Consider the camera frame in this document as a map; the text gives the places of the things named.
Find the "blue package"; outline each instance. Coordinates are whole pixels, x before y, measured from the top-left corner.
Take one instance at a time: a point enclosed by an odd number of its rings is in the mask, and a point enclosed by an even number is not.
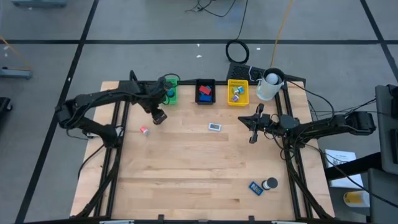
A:
[[[250,188],[254,193],[256,193],[256,195],[258,195],[258,196],[260,196],[260,195],[262,194],[262,192],[264,191],[264,190],[262,190],[261,187],[258,186],[254,181],[251,182],[251,184],[249,185],[249,188]]]
[[[201,101],[201,102],[211,102],[211,96],[210,95],[200,95],[199,101]]]

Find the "white mug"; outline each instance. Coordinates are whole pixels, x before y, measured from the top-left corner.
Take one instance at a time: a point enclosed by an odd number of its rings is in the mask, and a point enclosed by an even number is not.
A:
[[[266,81],[266,77],[270,73],[275,73],[278,76],[278,82],[276,84],[270,84]],[[257,85],[257,96],[260,100],[268,101],[273,99],[276,93],[280,90],[281,86],[284,84],[285,74],[278,68],[268,68],[262,74],[261,79]]]

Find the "yellow bin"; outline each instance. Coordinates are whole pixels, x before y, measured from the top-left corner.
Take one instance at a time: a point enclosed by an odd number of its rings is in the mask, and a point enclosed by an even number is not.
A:
[[[243,94],[239,94],[237,102],[232,101],[234,96],[233,87],[243,86]],[[230,106],[246,106],[249,104],[249,82],[247,80],[228,80],[228,105]]]

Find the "wooden table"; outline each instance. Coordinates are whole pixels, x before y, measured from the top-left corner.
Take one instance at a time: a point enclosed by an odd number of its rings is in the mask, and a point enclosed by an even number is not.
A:
[[[117,87],[118,82],[104,82],[101,90]],[[261,101],[255,88],[249,87],[250,104],[241,108],[227,105],[226,85],[216,86],[216,103],[211,106],[195,103],[195,86],[180,85],[178,104],[161,106],[168,118],[159,126],[139,105],[131,106],[112,218],[153,220],[164,214],[168,220],[248,220],[249,215],[256,220],[294,220],[280,149],[260,132],[257,143],[249,144],[251,132],[238,121],[238,116],[254,114],[259,103],[265,104],[264,113],[277,112],[275,101]],[[305,92],[289,85],[289,95],[294,116],[302,123],[311,121]],[[94,120],[109,124],[113,107],[98,107]],[[222,124],[221,132],[209,131],[210,122]],[[149,127],[148,136],[140,132],[141,126]],[[89,140],[85,158],[101,144],[99,138]],[[318,147],[316,140],[309,144]],[[334,216],[319,152],[310,147],[301,152],[308,189]],[[103,159],[104,150],[82,170],[71,215],[80,212],[97,190]],[[259,197],[248,188],[252,181],[260,184],[269,177],[278,180],[276,189]],[[297,192],[304,217],[299,188]],[[101,214],[107,192],[103,201]]]

